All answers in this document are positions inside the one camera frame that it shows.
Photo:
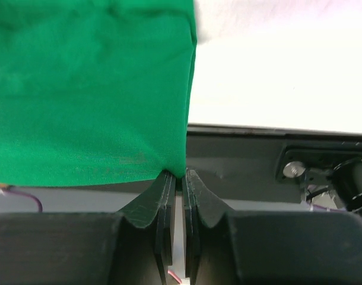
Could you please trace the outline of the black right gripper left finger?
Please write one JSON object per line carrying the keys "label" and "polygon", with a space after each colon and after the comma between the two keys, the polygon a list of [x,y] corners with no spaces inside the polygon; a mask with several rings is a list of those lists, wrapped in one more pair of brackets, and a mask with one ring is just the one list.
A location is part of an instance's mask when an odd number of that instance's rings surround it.
{"label": "black right gripper left finger", "polygon": [[116,284],[166,284],[172,265],[176,178],[161,172],[124,206],[115,251]]}

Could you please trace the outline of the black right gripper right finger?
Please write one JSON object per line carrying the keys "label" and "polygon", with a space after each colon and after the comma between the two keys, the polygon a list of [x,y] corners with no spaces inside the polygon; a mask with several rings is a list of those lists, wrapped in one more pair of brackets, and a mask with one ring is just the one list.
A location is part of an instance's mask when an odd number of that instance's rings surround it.
{"label": "black right gripper right finger", "polygon": [[235,211],[196,171],[182,179],[185,274],[191,284],[237,284]]}

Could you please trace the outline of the green t shirt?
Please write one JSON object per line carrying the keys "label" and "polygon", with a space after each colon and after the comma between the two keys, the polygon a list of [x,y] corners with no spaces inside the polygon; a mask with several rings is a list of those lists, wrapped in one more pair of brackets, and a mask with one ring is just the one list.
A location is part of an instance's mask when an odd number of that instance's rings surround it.
{"label": "green t shirt", "polygon": [[0,183],[186,172],[192,1],[0,1]]}

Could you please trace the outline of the aluminium frame rail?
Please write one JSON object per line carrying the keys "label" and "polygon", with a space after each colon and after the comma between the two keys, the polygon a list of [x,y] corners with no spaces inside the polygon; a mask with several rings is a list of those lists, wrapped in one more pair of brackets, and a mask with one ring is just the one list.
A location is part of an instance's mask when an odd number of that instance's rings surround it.
{"label": "aluminium frame rail", "polygon": [[[136,194],[69,189],[27,188],[26,193],[38,198],[46,212],[100,212],[117,211],[137,197]],[[308,211],[306,203],[257,202],[226,199],[235,210]],[[29,197],[0,194],[0,213],[36,212],[37,204]]]}

